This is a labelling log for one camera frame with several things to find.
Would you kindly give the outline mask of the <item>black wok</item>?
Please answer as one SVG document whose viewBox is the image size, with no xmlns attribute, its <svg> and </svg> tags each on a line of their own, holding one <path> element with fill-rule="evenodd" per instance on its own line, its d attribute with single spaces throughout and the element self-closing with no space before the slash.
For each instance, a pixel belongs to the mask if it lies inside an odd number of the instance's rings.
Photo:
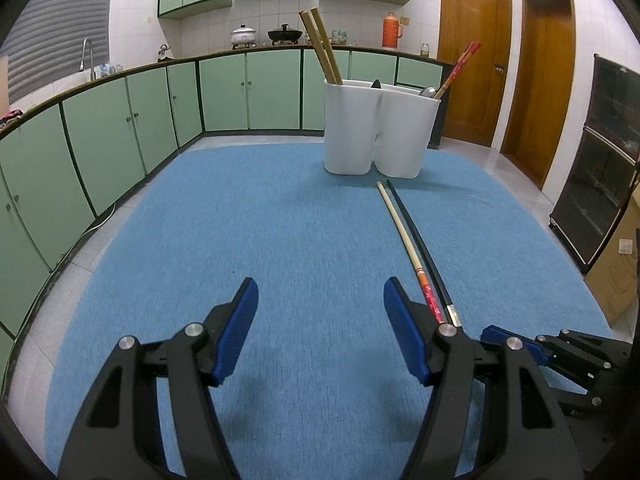
<svg viewBox="0 0 640 480">
<path fill-rule="evenodd" d="M 301 30 L 291 28 L 289 24 L 282 24 L 279 28 L 271 29 L 268 37 L 273 46 L 283 46 L 284 44 L 298 44 L 302 38 Z"/>
</svg>

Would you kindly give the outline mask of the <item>black chopstick silver band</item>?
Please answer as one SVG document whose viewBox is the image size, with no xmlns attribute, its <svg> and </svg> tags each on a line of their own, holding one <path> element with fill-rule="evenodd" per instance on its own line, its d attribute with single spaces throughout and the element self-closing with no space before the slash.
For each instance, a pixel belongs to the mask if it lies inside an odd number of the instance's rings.
<svg viewBox="0 0 640 480">
<path fill-rule="evenodd" d="M 447 311 L 446 317 L 447 320 L 454 326 L 460 327 L 462 325 L 456 307 L 454 306 L 454 302 L 452 301 L 447 287 L 440 276 L 439 270 L 433 260 L 430 252 L 428 251 L 423 237 L 416 227 L 416 224 L 411 218 L 411 214 L 409 214 L 408 209 L 406 208 L 404 202 L 401 200 L 399 194 L 396 191 L 396 188 L 393 185 L 391 180 L 386 180 L 386 184 L 392 192 L 394 196 L 394 200 L 396 205 L 399 208 L 400 213 L 402 214 L 402 218 L 404 218 L 405 225 L 408 228 L 411 236 L 413 238 L 414 244 L 416 244 L 416 249 L 418 250 L 423 262 L 426 265 L 427 273 L 431 277 L 433 282 L 433 288 L 438 297 L 439 304 Z"/>
</svg>

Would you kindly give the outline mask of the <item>white double utensil holder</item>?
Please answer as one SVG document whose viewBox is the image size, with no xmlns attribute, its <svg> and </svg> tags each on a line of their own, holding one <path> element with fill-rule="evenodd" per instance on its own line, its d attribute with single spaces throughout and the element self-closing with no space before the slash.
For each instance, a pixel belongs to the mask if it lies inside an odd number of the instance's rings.
<svg viewBox="0 0 640 480">
<path fill-rule="evenodd" d="M 421 171 L 440 101 L 416 89 L 371 81 L 324 85 L 323 166 L 338 176 L 414 179 Z"/>
</svg>

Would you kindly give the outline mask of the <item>green lower kitchen cabinets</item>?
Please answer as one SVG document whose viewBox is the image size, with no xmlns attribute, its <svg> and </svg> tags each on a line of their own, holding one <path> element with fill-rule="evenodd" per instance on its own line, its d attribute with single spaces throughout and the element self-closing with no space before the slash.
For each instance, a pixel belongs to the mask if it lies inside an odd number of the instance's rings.
<svg viewBox="0 0 640 480">
<path fill-rule="evenodd" d="M 319 131 L 308 47 L 156 63 L 47 100 L 1 131 L 1 359 L 55 268 L 108 208 L 206 133 Z"/>
</svg>

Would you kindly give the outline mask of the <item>metal spoon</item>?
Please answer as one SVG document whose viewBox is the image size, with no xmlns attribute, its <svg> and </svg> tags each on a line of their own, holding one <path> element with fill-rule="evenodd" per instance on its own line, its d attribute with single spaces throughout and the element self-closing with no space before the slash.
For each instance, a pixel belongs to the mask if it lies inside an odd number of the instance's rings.
<svg viewBox="0 0 640 480">
<path fill-rule="evenodd" d="M 432 98 L 437 92 L 437 89 L 434 87 L 427 87 L 420 92 L 421 96 L 426 96 L 427 98 Z"/>
</svg>

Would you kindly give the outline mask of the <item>white pot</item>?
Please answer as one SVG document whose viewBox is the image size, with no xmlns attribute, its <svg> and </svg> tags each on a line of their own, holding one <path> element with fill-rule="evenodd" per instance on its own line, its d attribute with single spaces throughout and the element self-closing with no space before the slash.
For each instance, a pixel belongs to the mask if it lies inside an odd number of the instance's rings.
<svg viewBox="0 0 640 480">
<path fill-rule="evenodd" d="M 256 46 L 256 30 L 246 25 L 236 28 L 230 35 L 233 50 Z"/>
</svg>

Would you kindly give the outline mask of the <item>black glass cabinet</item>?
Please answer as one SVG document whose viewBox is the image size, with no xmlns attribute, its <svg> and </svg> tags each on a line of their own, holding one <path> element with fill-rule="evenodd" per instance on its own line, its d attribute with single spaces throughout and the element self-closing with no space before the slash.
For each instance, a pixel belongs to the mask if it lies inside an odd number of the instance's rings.
<svg viewBox="0 0 640 480">
<path fill-rule="evenodd" d="M 587 273 L 622 220 L 639 175 L 639 74 L 596 54 L 587 118 L 549 226 Z"/>
</svg>

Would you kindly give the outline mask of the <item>orange thermos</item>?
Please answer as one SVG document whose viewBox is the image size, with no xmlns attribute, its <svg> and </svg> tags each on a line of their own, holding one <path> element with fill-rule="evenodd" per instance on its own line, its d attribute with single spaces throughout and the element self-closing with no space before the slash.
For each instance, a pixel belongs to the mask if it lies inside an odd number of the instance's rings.
<svg viewBox="0 0 640 480">
<path fill-rule="evenodd" d="M 397 49 L 399 39 L 404 32 L 400 19 L 394 12 L 390 12 L 383 20 L 382 47 L 385 49 Z"/>
</svg>

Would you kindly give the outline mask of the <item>chrome faucet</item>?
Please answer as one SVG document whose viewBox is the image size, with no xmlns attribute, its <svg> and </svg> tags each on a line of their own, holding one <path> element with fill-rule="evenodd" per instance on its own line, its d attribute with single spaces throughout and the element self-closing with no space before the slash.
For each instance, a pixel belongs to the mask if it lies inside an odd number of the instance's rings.
<svg viewBox="0 0 640 480">
<path fill-rule="evenodd" d="M 78 72 L 82 73 L 85 70 L 89 71 L 89 80 L 96 80 L 96 70 L 94 69 L 94 50 L 93 42 L 89 37 L 82 40 L 81 46 L 81 58 L 79 63 Z"/>
</svg>

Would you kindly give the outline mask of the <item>blue table mat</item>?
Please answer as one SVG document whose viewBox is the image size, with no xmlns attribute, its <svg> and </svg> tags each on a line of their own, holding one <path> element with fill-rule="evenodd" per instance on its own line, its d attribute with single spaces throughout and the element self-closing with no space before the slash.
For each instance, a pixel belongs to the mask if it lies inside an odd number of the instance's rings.
<svg viewBox="0 0 640 480">
<path fill-rule="evenodd" d="M 120 337 L 166 339 L 254 278 L 259 304 L 234 373 L 213 390 L 245 479 L 395 479 L 430 398 L 383 307 L 398 278 L 422 295 L 376 172 L 328 174 L 318 144 L 186 152 L 152 182 L 107 249 L 66 330 L 44 448 L 70 428 Z M 429 151 L 397 191 L 465 331 L 608 336 L 574 264 L 498 181 Z"/>
</svg>

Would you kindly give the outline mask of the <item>orange red end chopstick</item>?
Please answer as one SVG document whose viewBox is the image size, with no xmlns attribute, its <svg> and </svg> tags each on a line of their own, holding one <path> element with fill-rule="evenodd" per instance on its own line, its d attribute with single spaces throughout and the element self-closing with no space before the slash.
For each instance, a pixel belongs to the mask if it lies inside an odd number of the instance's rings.
<svg viewBox="0 0 640 480">
<path fill-rule="evenodd" d="M 439 324 L 445 323 L 445 315 L 442 313 L 442 310 L 440 310 L 440 307 L 437 304 L 434 292 L 431 288 L 431 284 L 428 281 L 426 272 L 424 270 L 424 267 L 422 266 L 422 262 L 418 256 L 418 253 L 416 252 L 416 248 L 413 245 L 413 241 L 410 240 L 407 229 L 404 226 L 404 222 L 400 220 L 399 214 L 394 204 L 390 200 L 390 196 L 388 196 L 383 183 L 381 181 L 376 182 L 376 187 L 378 188 L 378 192 L 380 193 L 382 200 L 385 203 L 388 212 L 390 213 L 390 218 L 392 218 L 394 222 L 395 228 L 400 236 L 402 244 L 405 247 L 405 251 L 413 267 L 414 274 L 416 274 L 416 279 L 418 280 L 418 283 L 420 285 L 421 292 L 424 299 L 426 300 L 426 304 L 430 308 L 432 315 L 434 315 L 434 318 L 436 318 L 436 321 L 439 322 Z"/>
</svg>

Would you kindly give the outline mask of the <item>glass jar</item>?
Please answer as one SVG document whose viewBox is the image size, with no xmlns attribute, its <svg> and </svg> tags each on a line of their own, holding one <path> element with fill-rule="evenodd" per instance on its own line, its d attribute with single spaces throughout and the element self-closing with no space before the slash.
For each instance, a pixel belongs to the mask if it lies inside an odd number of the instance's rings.
<svg viewBox="0 0 640 480">
<path fill-rule="evenodd" d="M 422 44 L 421 46 L 421 52 L 420 55 L 421 56 L 425 56 L 426 58 L 428 58 L 431 54 L 431 48 L 429 44 Z"/>
</svg>

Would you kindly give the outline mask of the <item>plain bamboo chopstick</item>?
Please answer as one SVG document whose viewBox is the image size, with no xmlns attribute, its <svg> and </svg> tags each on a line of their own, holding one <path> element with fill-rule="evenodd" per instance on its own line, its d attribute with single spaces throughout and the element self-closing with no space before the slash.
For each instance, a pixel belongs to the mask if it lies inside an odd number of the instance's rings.
<svg viewBox="0 0 640 480">
<path fill-rule="evenodd" d="M 324 50 L 318 29 L 314 24 L 314 20 L 312 19 L 310 12 L 300 11 L 299 16 L 304 24 L 311 45 L 314 47 L 314 52 L 316 52 L 318 62 L 322 69 L 322 73 L 324 75 L 324 78 L 326 78 L 326 82 L 328 84 L 336 84 L 337 80 L 334 76 L 331 62 L 329 61 L 329 57 L 326 54 L 326 50 Z"/>
<path fill-rule="evenodd" d="M 310 10 L 310 12 L 314 17 L 314 21 L 316 22 L 316 26 L 317 26 L 324 50 L 326 51 L 326 57 L 328 58 L 328 61 L 331 65 L 334 81 L 336 84 L 342 84 L 343 83 L 342 74 L 341 74 L 340 68 L 337 65 L 337 60 L 332 48 L 332 44 L 331 44 L 329 35 L 326 32 L 326 26 L 324 26 L 324 21 L 322 20 L 320 11 L 315 6 Z"/>
</svg>

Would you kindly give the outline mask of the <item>small kettle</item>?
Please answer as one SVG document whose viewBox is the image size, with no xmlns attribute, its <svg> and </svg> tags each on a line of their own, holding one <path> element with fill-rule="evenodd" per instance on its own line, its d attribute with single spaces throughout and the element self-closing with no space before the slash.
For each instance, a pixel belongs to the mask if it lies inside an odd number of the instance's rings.
<svg viewBox="0 0 640 480">
<path fill-rule="evenodd" d="M 160 46 L 160 50 L 157 53 L 157 63 L 163 63 L 167 61 L 171 61 L 171 57 L 168 55 L 170 51 L 170 47 L 168 44 L 162 44 Z"/>
</svg>

